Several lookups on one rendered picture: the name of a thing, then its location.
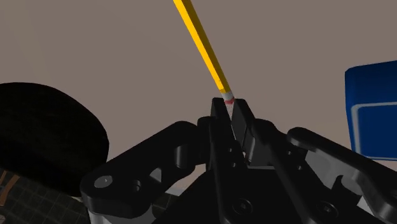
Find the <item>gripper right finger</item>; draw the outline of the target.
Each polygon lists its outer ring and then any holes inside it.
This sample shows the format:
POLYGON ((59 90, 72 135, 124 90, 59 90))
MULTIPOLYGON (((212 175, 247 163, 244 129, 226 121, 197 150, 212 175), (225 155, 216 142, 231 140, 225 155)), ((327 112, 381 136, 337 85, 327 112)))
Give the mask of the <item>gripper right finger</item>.
POLYGON ((250 167, 272 166, 302 224, 397 224, 397 172, 302 127, 279 131, 244 99, 232 129, 250 167))

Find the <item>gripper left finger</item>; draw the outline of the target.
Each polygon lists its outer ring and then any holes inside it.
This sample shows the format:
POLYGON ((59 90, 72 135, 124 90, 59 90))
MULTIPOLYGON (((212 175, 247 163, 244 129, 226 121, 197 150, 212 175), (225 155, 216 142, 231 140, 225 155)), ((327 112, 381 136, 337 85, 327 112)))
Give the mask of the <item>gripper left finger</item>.
POLYGON ((212 145, 226 136, 231 145, 243 145, 248 127, 244 99, 227 104, 213 98, 210 116, 196 124, 175 122, 85 175, 80 192, 86 208, 112 218, 137 219, 174 183, 189 176, 197 165, 210 171, 212 145))

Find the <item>yellow pencil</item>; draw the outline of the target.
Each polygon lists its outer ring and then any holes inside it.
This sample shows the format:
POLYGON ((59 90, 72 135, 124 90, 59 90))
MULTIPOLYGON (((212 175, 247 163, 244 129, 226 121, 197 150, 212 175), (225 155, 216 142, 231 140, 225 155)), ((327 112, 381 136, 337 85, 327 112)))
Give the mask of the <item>yellow pencil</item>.
POLYGON ((173 0, 190 36, 192 37, 199 54, 208 68, 217 89, 219 90, 229 118, 232 117, 235 96, 230 88, 227 78, 220 66, 210 41, 205 33, 202 23, 195 11, 191 0, 173 0))

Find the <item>blue box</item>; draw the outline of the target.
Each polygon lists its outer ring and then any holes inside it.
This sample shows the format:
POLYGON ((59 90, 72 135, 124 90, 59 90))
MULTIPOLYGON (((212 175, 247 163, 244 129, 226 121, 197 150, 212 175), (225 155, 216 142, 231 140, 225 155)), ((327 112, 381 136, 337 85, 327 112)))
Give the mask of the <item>blue box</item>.
POLYGON ((353 151, 397 160, 397 60, 349 68, 345 110, 353 151))

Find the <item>black round object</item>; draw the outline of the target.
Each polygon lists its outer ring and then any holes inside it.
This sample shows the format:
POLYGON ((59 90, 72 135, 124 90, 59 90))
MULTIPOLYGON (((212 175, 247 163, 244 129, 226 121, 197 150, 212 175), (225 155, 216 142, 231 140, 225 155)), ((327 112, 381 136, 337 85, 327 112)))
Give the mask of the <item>black round object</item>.
POLYGON ((0 167, 72 197, 104 164, 99 119, 71 96, 38 83, 0 83, 0 167))

